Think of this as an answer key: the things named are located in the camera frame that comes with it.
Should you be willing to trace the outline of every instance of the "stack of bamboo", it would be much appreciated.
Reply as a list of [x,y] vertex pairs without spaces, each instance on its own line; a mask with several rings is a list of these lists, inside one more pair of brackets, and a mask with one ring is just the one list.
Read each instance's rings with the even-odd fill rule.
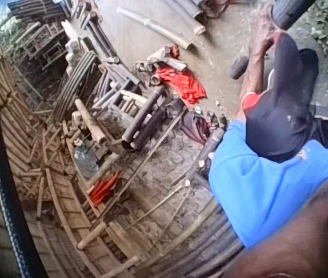
[[53,120],[61,122],[73,107],[76,98],[86,101],[91,95],[90,92],[101,76],[97,63],[98,59],[93,51],[86,52],[82,56],[71,76],[61,88],[52,112]]
[[8,3],[8,8],[16,19],[28,22],[52,23],[66,19],[62,5],[52,0],[19,0]]

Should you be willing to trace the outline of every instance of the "red rag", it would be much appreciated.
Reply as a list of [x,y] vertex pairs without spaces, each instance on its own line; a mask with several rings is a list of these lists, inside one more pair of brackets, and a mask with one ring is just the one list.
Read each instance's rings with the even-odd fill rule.
[[189,71],[181,72],[170,66],[163,66],[156,73],[166,85],[181,93],[180,97],[190,104],[196,103],[199,98],[206,97],[204,87]]

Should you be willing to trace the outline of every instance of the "bamboo stick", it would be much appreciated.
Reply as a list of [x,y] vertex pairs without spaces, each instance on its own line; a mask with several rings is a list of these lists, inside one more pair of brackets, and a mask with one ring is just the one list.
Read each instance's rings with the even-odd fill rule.
[[[169,188],[171,188],[173,185],[178,184],[186,175],[186,172],[183,172],[179,177],[177,177],[170,185]],[[176,194],[179,190],[183,188],[183,185],[179,185],[173,190],[171,193],[169,193],[164,199],[162,199],[159,203],[157,203],[154,207],[152,207],[148,212],[146,212],[144,215],[142,215],[139,219],[135,220],[132,224],[130,224],[126,230],[130,229],[131,227],[135,226],[138,222],[140,222],[143,218],[148,216],[150,213],[152,213],[154,210],[156,210],[158,207],[160,207],[162,204],[164,204],[166,201],[168,201],[174,194]]]
[[172,224],[175,216],[177,215],[177,213],[180,211],[180,209],[182,208],[184,202],[187,200],[189,193],[191,192],[191,187],[188,187],[185,196],[183,196],[181,202],[179,203],[178,207],[176,208],[175,212],[173,213],[172,217],[170,218],[169,222],[165,225],[164,229],[161,231],[160,235],[158,236],[157,239],[155,239],[154,243],[152,244],[152,246],[150,247],[150,250],[154,248],[154,246],[159,242],[159,240],[162,238],[162,236],[164,235],[164,233],[166,232],[167,228],[169,228],[170,224]]

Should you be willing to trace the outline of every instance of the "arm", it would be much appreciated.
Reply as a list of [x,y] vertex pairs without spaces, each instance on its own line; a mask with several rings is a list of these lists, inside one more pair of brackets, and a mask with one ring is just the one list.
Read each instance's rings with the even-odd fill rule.
[[275,26],[270,16],[271,7],[260,10],[253,31],[252,49],[239,96],[239,112],[236,117],[245,121],[241,100],[245,94],[263,90],[264,56],[274,43]]

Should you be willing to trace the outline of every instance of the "red cloth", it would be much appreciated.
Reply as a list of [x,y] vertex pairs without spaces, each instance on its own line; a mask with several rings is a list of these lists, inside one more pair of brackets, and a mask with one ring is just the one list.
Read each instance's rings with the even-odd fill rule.
[[[178,46],[172,46],[170,48],[170,55],[177,59],[180,55]],[[183,100],[187,100],[188,103],[194,104],[199,98],[206,97],[204,87],[188,70],[183,72],[176,71],[170,66],[162,66],[156,71],[162,82],[171,88],[173,88]]]

